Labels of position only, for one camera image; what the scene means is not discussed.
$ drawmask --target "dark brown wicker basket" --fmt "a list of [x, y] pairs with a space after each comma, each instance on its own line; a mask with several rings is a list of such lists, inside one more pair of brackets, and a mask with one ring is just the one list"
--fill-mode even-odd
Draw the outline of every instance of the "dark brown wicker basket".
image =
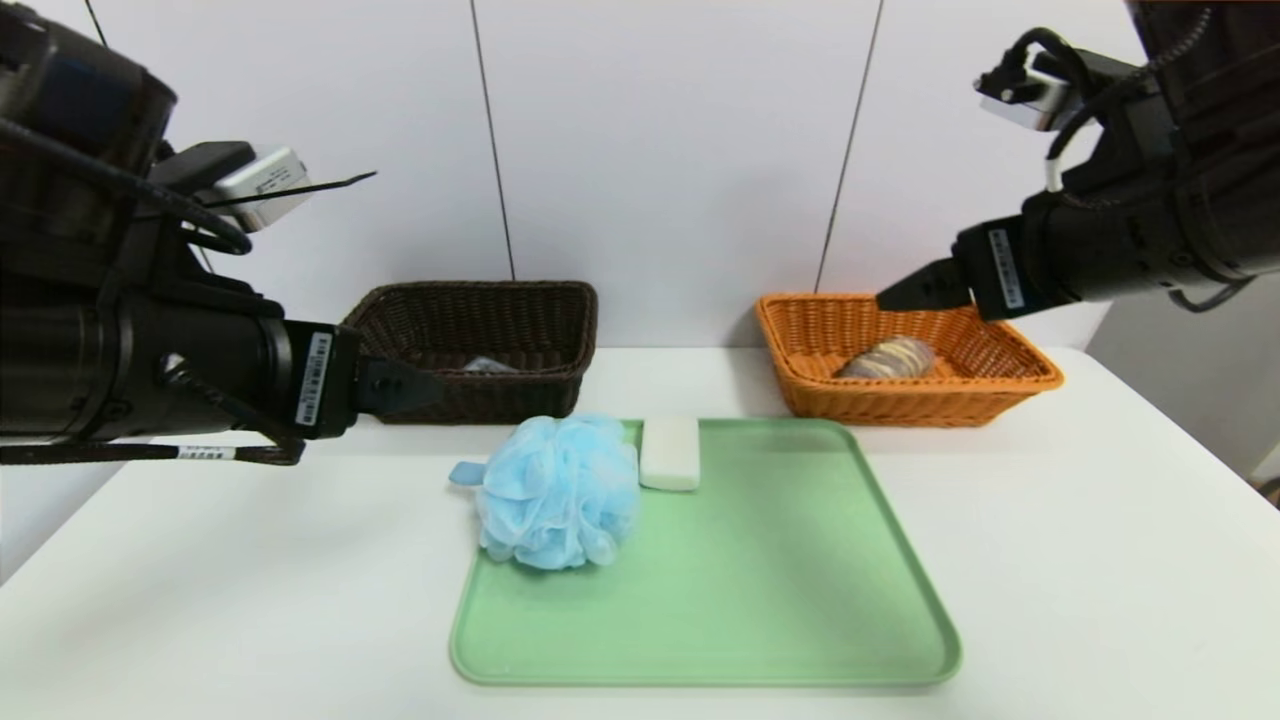
[[[343, 324], [361, 352], [429, 370], [439, 402], [384, 423], [520, 423], [573, 411], [595, 352], [595, 290], [582, 282], [420, 282], [375, 288]], [[490, 357], [517, 373], [472, 373]]]

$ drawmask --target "tray rim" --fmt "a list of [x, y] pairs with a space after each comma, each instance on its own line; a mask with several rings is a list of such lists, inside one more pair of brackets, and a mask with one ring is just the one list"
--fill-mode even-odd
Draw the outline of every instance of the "tray rim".
[[[486, 562], [486, 556], [484, 551], [477, 546], [475, 548], [475, 556], [471, 560], [471, 566], [467, 569], [467, 578], [462, 583], [462, 592], [458, 597], [457, 609], [453, 614], [453, 625], [449, 630], [449, 661], [453, 664], [454, 671], [458, 673], [466, 680], [475, 683], [477, 685], [486, 687], [543, 687], [543, 688], [893, 688], [893, 687], [929, 687], [954, 678], [956, 673], [960, 671], [960, 666], [964, 660], [964, 643], [960, 639], [960, 633], [951, 620], [951, 615], [947, 612], [942, 598], [938, 596], [937, 589], [933, 587], [933, 580], [929, 579], [928, 573], [924, 570], [924, 565], [920, 562], [919, 556], [915, 553], [915, 548], [911, 546], [910, 539], [906, 537], [906, 532], [902, 528], [901, 521], [897, 519], [897, 514], [893, 512], [893, 507], [888, 502], [888, 497], [884, 495], [879, 480], [876, 474], [872, 473], [870, 465], [867, 462], [867, 456], [861, 451], [861, 446], [858, 443], [858, 438], [846, 425], [842, 425], [835, 420], [827, 420], [822, 418], [700, 418], [699, 429], [701, 429], [703, 423], [716, 424], [716, 425], [731, 425], [731, 424], [762, 424], [762, 423], [778, 423], [785, 421], [787, 424], [805, 424], [813, 425], [815, 429], [822, 429], [823, 432], [835, 432], [845, 441], [849, 447], [850, 455], [852, 455], [859, 470], [868, 479], [870, 487], [872, 497], [879, 506], [882, 515], [886, 519], [890, 533], [893, 536], [895, 542], [899, 546], [899, 551], [902, 555], [904, 561], [908, 565], [908, 570], [911, 577], [915, 578], [915, 584], [925, 605], [931, 610], [934, 625], [938, 629], [938, 634], [942, 638], [942, 644], [945, 648], [946, 657], [943, 659], [940, 670], [932, 675], [918, 676], [918, 678], [886, 678], [876, 680], [838, 680], [828, 678], [817, 678], [810, 680], [794, 679], [794, 678], [750, 678], [750, 679], [733, 679], [733, 678], [700, 678], [698, 680], [689, 680], [686, 678], [678, 676], [645, 676], [636, 679], [618, 679], [618, 678], [589, 678], [577, 680], [562, 680], [562, 679], [545, 679], [545, 678], [513, 678], [511, 675], [488, 675], [485, 673], [477, 673], [467, 667], [466, 662], [461, 657], [458, 650], [460, 634], [463, 629], [467, 611], [470, 610], [470, 603], [466, 603], [467, 594], [471, 591], [472, 583], [476, 580], [477, 569], [483, 562]], [[623, 425], [627, 428], [639, 428], [639, 443], [644, 442], [644, 421], [643, 420], [622, 420]]]

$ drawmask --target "robotic arm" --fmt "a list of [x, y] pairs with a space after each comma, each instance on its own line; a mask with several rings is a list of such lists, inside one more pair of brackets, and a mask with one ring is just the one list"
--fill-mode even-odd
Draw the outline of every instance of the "robotic arm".
[[[1165, 291], [1204, 311], [1280, 270], [1280, 3], [1132, 3], [1135, 68], [1028, 31], [974, 82], [983, 106], [1056, 132], [1021, 214], [959, 233], [877, 296], [884, 310], [975, 302], [987, 320]], [[1027, 67], [1028, 47], [1039, 53]], [[1065, 173], [1062, 149], [1102, 126]], [[1192, 302], [1183, 287], [1220, 288]]]
[[[177, 97], [106, 47], [0, 4], [0, 462], [219, 457], [291, 465], [357, 413], [438, 395], [360, 354], [356, 332], [284, 318], [192, 247], [246, 233], [311, 192], [287, 147], [163, 141]], [[108, 441], [252, 429], [264, 447]]]

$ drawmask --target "orange wicker basket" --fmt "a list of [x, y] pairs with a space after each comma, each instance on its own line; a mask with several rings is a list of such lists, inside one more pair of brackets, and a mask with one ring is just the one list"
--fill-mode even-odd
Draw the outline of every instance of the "orange wicker basket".
[[[852, 425], [975, 427], [1062, 373], [1005, 323], [974, 307], [882, 313], [873, 295], [768, 295], [755, 306], [782, 396], [801, 418]], [[933, 373], [911, 379], [836, 378], [854, 356], [893, 336], [929, 343]]]

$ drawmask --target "wicker basket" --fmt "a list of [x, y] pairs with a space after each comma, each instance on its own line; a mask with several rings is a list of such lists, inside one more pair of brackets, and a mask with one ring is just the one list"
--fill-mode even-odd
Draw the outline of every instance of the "wicker basket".
[[[854, 425], [975, 427], [1062, 373], [1018, 331], [974, 307], [882, 313], [872, 295], [769, 295], [756, 304], [787, 407]], [[854, 356], [893, 336], [933, 347], [933, 373], [913, 379], [836, 378]]]
[[[420, 282], [374, 290], [343, 324], [361, 352], [435, 374], [439, 402], [384, 423], [520, 423], [573, 411], [595, 352], [595, 290], [581, 282]], [[518, 373], [474, 373], [477, 356]]]

